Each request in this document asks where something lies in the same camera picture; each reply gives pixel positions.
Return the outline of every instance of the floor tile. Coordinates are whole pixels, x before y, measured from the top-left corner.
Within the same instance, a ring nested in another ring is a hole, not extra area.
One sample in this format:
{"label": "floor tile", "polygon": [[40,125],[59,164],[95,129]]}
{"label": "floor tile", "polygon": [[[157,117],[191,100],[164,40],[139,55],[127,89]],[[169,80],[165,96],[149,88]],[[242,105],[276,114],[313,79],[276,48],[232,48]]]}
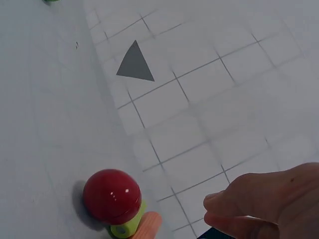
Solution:
{"label": "floor tile", "polygon": [[156,200],[173,195],[169,180],[160,165],[145,171],[145,174],[149,179],[149,186]]}
{"label": "floor tile", "polygon": [[142,16],[146,16],[157,10],[158,3],[157,0],[136,0],[134,1],[133,6],[136,9],[136,12]]}
{"label": "floor tile", "polygon": [[143,129],[139,115],[132,103],[123,106],[118,112],[127,134],[136,133]]}
{"label": "floor tile", "polygon": [[59,63],[38,47],[31,47],[31,49],[30,71],[32,83],[39,88],[60,94],[61,76]]}
{"label": "floor tile", "polygon": [[135,100],[145,127],[155,125],[185,109],[188,104],[176,81]]}
{"label": "floor tile", "polygon": [[97,44],[99,42],[106,40],[106,35],[104,33],[104,30],[101,24],[97,24],[90,31],[91,31],[91,37],[94,44]]}
{"label": "floor tile", "polygon": [[71,146],[75,138],[65,103],[52,93],[42,90],[34,90],[34,98],[42,142],[53,146]]}
{"label": "floor tile", "polygon": [[275,65],[290,60],[301,53],[288,32],[281,32],[274,37],[268,38],[260,42],[260,45]]}
{"label": "floor tile", "polygon": [[208,144],[163,163],[173,189],[182,191],[222,171]]}
{"label": "floor tile", "polygon": [[116,62],[113,58],[109,59],[105,63],[102,64],[102,68],[104,71],[104,74],[106,76],[107,82],[113,82],[115,81],[116,73],[119,70],[120,64]]}
{"label": "floor tile", "polygon": [[252,10],[247,12],[248,24],[257,40],[261,40],[282,30],[279,18],[270,11]]}
{"label": "floor tile", "polygon": [[234,181],[240,175],[246,173],[270,173],[279,169],[276,165],[276,159],[270,150],[262,152],[247,162],[244,162],[226,172],[229,181]]}
{"label": "floor tile", "polygon": [[159,207],[170,229],[175,230],[187,225],[187,219],[176,197],[169,197],[159,201]]}
{"label": "floor tile", "polygon": [[88,23],[89,29],[99,23],[98,15],[96,14],[95,10],[91,11],[91,13],[86,16],[86,21]]}
{"label": "floor tile", "polygon": [[141,40],[148,38],[150,35],[151,34],[144,22],[139,20],[109,39],[112,53],[115,55],[126,53],[135,40],[140,44]]}
{"label": "floor tile", "polygon": [[206,210],[203,201],[206,195],[218,193],[228,187],[228,181],[224,173],[190,188],[177,196],[183,206],[190,222],[197,221],[204,217]]}
{"label": "floor tile", "polygon": [[144,18],[155,35],[175,27],[185,21],[184,14],[175,9],[162,8]]}
{"label": "floor tile", "polygon": [[260,130],[254,127],[239,127],[213,142],[226,169],[254,156],[267,148]]}
{"label": "floor tile", "polygon": [[149,131],[154,148],[160,161],[167,160],[179,153],[205,141],[195,117],[181,113]]}
{"label": "floor tile", "polygon": [[158,36],[178,77],[218,58],[213,47],[197,32],[197,26],[188,22]]}
{"label": "floor tile", "polygon": [[220,60],[181,78],[179,82],[191,102],[198,102],[231,88],[234,83]]}
{"label": "floor tile", "polygon": [[287,107],[287,109],[290,109],[291,112],[294,110],[296,114],[304,109],[316,111],[319,81],[309,61],[299,57],[280,66],[279,70],[284,79],[289,82],[289,91],[292,94],[290,108]]}
{"label": "floor tile", "polygon": [[237,83],[243,83],[272,67],[258,44],[227,55],[223,61]]}
{"label": "floor tile", "polygon": [[140,18],[141,17],[132,9],[122,8],[101,20],[101,25],[106,35],[110,38]]}
{"label": "floor tile", "polygon": [[107,60],[112,57],[112,50],[109,42],[107,40],[99,42],[95,45],[96,53],[98,54],[98,58],[100,63],[103,64]]}
{"label": "floor tile", "polygon": [[204,234],[206,231],[208,231],[211,228],[211,226],[207,225],[204,222],[204,219],[202,219],[196,223],[193,223],[192,226],[194,228],[194,231],[195,231],[197,237],[200,237],[202,234]]}
{"label": "floor tile", "polygon": [[100,20],[104,20],[112,13],[121,9],[122,6],[127,4],[126,0],[104,0],[100,1],[96,6],[96,12]]}
{"label": "floor tile", "polygon": [[70,45],[63,40],[58,40],[58,60],[67,68],[77,70],[75,62],[79,61],[79,52],[76,46]]}
{"label": "floor tile", "polygon": [[253,118],[255,101],[247,86],[232,88],[203,102],[198,108],[201,121],[211,137]]}
{"label": "floor tile", "polygon": [[116,108],[119,108],[131,101],[129,93],[121,79],[115,80],[109,87]]}
{"label": "floor tile", "polygon": [[242,26],[230,26],[220,31],[209,32],[211,41],[220,56],[255,42],[254,37]]}
{"label": "floor tile", "polygon": [[41,21],[34,21],[30,30],[32,42],[47,52],[50,56],[57,58],[58,35],[54,29]]}
{"label": "floor tile", "polygon": [[307,135],[298,134],[279,142],[273,152],[280,170],[287,170],[305,163],[317,151]]}
{"label": "floor tile", "polygon": [[158,41],[150,39],[139,44],[139,47],[151,71],[154,82],[127,78],[127,86],[133,99],[175,78],[168,66],[165,54],[163,54],[163,50],[161,46],[159,46]]}
{"label": "floor tile", "polygon": [[142,170],[159,163],[153,147],[145,134],[134,135],[133,150]]}
{"label": "floor tile", "polygon": [[187,226],[182,229],[178,229],[177,231],[174,232],[174,238],[175,239],[195,239],[195,235],[190,228],[190,226]]}

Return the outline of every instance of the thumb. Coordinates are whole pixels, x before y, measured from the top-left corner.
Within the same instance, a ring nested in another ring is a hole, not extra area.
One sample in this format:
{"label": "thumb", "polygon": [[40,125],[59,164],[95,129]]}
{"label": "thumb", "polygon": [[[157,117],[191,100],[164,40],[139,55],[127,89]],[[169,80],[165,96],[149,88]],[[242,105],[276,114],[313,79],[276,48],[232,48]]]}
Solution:
{"label": "thumb", "polygon": [[284,225],[318,198],[319,163],[307,163],[283,172],[242,175],[226,190],[207,196],[204,207],[222,217],[249,215]]}
{"label": "thumb", "polygon": [[237,239],[279,239],[278,226],[260,219],[226,218],[206,213],[204,220],[210,226]]}

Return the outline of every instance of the green base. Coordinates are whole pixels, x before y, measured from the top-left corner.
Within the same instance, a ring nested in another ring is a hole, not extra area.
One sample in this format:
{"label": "green base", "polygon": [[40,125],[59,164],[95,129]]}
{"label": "green base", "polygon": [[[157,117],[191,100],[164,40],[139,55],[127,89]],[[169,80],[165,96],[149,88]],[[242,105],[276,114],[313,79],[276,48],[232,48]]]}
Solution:
{"label": "green base", "polygon": [[133,236],[138,228],[138,225],[140,224],[145,209],[146,203],[144,200],[142,200],[140,210],[135,217],[122,225],[110,226],[110,231],[112,232],[113,236],[120,239],[126,239]]}

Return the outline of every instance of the dark object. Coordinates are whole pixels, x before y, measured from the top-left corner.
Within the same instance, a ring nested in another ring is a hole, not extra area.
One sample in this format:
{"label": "dark object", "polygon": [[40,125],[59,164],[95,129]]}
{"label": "dark object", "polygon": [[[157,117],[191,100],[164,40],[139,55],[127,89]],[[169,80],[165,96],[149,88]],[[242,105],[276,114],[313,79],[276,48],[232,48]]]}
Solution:
{"label": "dark object", "polygon": [[118,76],[155,81],[136,40],[125,54],[116,74]]}
{"label": "dark object", "polygon": [[203,235],[201,235],[198,239],[234,239],[215,228],[209,229]]}

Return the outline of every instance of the finger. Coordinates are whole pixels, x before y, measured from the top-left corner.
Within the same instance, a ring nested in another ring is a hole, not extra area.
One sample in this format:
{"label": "finger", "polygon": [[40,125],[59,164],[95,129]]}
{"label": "finger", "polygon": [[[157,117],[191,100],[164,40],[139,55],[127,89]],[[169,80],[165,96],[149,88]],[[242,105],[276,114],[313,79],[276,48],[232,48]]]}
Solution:
{"label": "finger", "polygon": [[207,213],[204,220],[210,226],[237,239],[279,239],[278,226],[260,219],[225,218]]}
{"label": "finger", "polygon": [[318,187],[319,164],[265,174],[245,174],[226,190],[204,200],[208,212],[224,217],[253,216],[277,223],[282,211]]}

